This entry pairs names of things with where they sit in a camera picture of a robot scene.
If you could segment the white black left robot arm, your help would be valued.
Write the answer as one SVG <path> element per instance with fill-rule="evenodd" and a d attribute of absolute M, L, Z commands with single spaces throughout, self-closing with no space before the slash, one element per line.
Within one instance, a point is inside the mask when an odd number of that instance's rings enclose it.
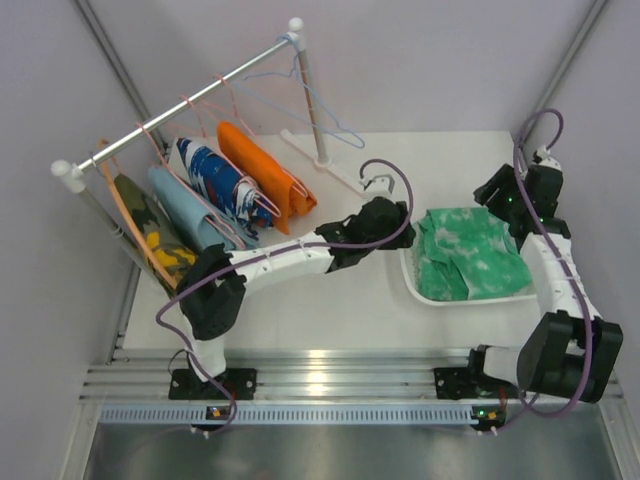
<path fill-rule="evenodd" d="M 235 325 L 245 298 L 268 286 L 307 275 L 356 266 L 376 250 L 410 247 L 414 201 L 376 197 L 346 219 L 330 222 L 292 241 L 255 250 L 206 248 L 177 287 L 188 325 L 191 384 L 205 397 L 226 384 L 224 337 Z"/>

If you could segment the blue wire hanger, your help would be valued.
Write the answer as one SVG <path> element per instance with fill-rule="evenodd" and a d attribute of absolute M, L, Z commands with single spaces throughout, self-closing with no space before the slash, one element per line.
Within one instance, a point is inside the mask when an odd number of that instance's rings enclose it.
<path fill-rule="evenodd" d="M 283 41 L 286 47 L 292 47 L 295 51 L 291 57 L 290 69 L 288 71 L 277 70 L 247 74 L 242 76 L 239 81 L 234 83 L 234 85 L 237 86 L 242 93 L 276 109 L 305 126 L 311 127 L 314 131 L 320 134 L 326 134 L 352 148 L 363 150 L 366 146 L 366 141 L 354 130 L 343 126 L 337 115 L 323 102 L 319 93 L 309 84 L 309 81 L 311 80 L 310 73 L 307 72 L 306 80 L 303 79 L 304 70 L 300 65 L 303 53 L 302 36 L 289 31 L 280 35 L 278 40 Z M 245 83 L 251 80 L 271 77 L 286 79 L 287 81 L 291 80 L 302 88 L 305 101 L 307 102 L 307 108 L 309 109 L 306 117 L 295 113 L 293 110 L 288 109 L 281 103 L 270 100 L 263 94 L 259 93 L 256 89 L 245 86 Z"/>

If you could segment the green white patterned trousers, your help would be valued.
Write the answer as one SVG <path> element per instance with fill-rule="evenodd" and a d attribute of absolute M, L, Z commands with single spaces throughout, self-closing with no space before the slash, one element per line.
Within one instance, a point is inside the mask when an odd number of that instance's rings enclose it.
<path fill-rule="evenodd" d="M 429 209 L 415 229 L 415 275 L 423 297 L 494 300 L 531 288 L 531 274 L 508 224 L 486 208 Z"/>

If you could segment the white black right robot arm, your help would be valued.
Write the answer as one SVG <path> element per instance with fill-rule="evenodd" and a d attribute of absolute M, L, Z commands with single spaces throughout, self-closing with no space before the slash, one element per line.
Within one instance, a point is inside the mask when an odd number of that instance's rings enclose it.
<path fill-rule="evenodd" d="M 563 186 L 559 163 L 543 160 L 517 174 L 503 165 L 474 192 L 475 201 L 508 225 L 532 277 L 541 319 L 519 348 L 480 345 L 469 355 L 466 382 L 490 396 L 503 382 L 526 392 L 598 402 L 623 342 L 585 292 L 572 256 L 571 233 L 557 217 Z"/>

